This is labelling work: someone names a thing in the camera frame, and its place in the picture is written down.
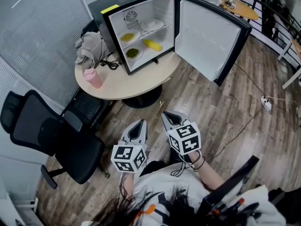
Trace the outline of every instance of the yellow sticker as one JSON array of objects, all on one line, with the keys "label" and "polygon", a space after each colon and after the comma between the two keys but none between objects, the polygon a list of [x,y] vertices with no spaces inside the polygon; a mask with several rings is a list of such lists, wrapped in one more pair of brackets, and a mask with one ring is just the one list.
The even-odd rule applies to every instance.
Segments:
[{"label": "yellow sticker", "polygon": [[109,8],[106,8],[105,10],[101,11],[101,13],[104,14],[104,13],[109,12],[112,9],[118,8],[118,7],[119,7],[119,5],[115,4],[115,5],[113,5],[113,6],[109,7]]}]

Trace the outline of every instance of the round table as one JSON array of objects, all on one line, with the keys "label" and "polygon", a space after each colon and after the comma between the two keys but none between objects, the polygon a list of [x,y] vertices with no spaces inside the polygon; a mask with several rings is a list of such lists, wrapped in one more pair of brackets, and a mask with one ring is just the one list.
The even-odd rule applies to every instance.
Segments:
[{"label": "round table", "polygon": [[236,4],[236,8],[234,10],[231,9],[228,5],[223,6],[223,8],[226,9],[228,12],[237,14],[241,17],[245,17],[250,20],[258,20],[259,19],[258,14],[245,3],[243,3],[239,0],[233,0],[233,2]]},{"label": "round table", "polygon": [[[109,57],[116,60],[118,54]],[[152,62],[139,71],[128,75],[121,65],[117,70],[111,70],[107,65],[96,67],[103,85],[96,89],[83,77],[80,65],[75,65],[75,78],[79,86],[88,94],[106,100],[120,100],[132,108],[145,108],[157,101],[161,94],[160,86],[169,80],[176,70],[181,58],[174,52],[158,58],[159,64]]]}]

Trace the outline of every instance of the green food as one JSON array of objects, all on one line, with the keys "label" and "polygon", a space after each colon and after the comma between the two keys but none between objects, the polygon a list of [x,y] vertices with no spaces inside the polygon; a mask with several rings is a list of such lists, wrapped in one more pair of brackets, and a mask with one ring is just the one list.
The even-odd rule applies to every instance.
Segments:
[{"label": "green food", "polygon": [[138,49],[135,48],[131,48],[127,51],[127,57],[128,58],[135,58],[137,56],[137,54],[139,53]]},{"label": "green food", "polygon": [[134,36],[135,35],[133,33],[126,33],[121,37],[121,41],[125,41],[125,42],[131,41],[134,38]]}]

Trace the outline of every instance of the open fridge door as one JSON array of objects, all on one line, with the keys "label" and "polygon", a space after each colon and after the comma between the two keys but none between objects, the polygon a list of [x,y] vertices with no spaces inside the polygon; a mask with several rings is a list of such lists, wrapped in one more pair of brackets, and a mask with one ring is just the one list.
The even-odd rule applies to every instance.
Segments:
[{"label": "open fridge door", "polygon": [[176,1],[175,52],[221,85],[252,29],[245,20],[202,0]]}]

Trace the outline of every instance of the white plate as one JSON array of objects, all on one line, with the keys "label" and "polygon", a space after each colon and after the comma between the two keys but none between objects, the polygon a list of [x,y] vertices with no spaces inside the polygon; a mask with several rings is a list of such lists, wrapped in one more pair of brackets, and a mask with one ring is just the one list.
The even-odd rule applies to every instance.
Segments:
[{"label": "white plate", "polygon": [[[132,40],[130,40],[130,41],[121,41],[121,38],[122,38],[126,33],[133,33],[133,34],[134,34],[134,37],[133,37]],[[136,30],[136,29],[127,30],[127,31],[124,31],[124,32],[121,32],[120,34],[118,34],[118,38],[119,38],[121,44],[123,44],[123,45],[129,44],[129,43],[135,42],[138,38],[140,38],[140,32],[139,32],[138,30]]]},{"label": "white plate", "polygon": [[[129,57],[127,56],[127,51],[128,51],[129,49],[131,49],[131,48],[135,48],[135,49],[139,50],[139,53],[138,53],[138,54],[136,55],[136,57],[134,57],[134,58],[129,58]],[[142,54],[143,54],[143,48],[142,48],[141,46],[130,46],[130,47],[128,47],[128,48],[126,48],[126,49],[124,50],[124,53],[125,53],[125,55],[126,55],[128,61],[137,60],[137,59],[139,59],[139,58],[142,56]]]},{"label": "white plate", "polygon": [[[151,28],[149,28],[147,26],[147,23],[150,23],[150,22],[155,22],[155,24]],[[164,26],[164,22],[160,19],[152,18],[152,19],[149,19],[149,20],[146,20],[146,21],[142,22],[140,24],[140,26],[143,30],[155,31],[155,30],[158,30],[158,29],[162,28]]]}]

